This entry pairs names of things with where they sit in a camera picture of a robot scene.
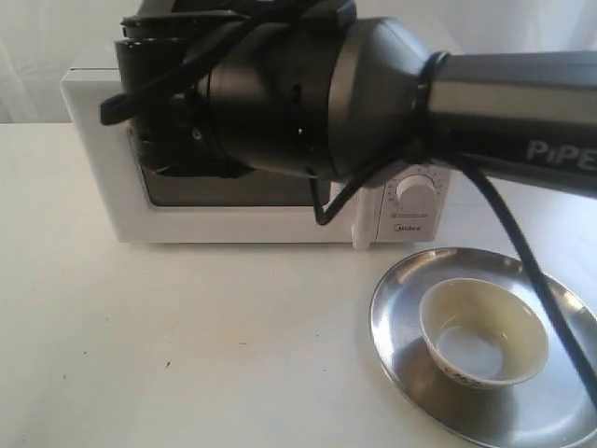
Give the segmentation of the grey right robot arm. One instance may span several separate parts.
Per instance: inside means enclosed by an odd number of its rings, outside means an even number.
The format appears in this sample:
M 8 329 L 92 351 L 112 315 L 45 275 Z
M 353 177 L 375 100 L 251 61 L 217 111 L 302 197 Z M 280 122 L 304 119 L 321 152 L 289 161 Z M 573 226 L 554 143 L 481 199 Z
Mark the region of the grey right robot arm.
M 100 120 L 129 122 L 166 175 L 358 188 L 435 162 L 596 192 L 592 51 L 434 52 L 351 1 L 145 1 L 122 26 Z

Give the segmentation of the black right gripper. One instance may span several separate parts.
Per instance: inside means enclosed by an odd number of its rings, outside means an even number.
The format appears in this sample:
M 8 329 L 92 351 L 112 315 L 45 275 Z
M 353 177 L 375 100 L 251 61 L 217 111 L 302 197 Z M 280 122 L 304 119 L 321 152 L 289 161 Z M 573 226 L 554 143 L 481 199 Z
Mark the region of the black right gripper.
M 331 78 L 351 1 L 145 1 L 116 44 L 127 122 L 157 174 L 335 178 Z

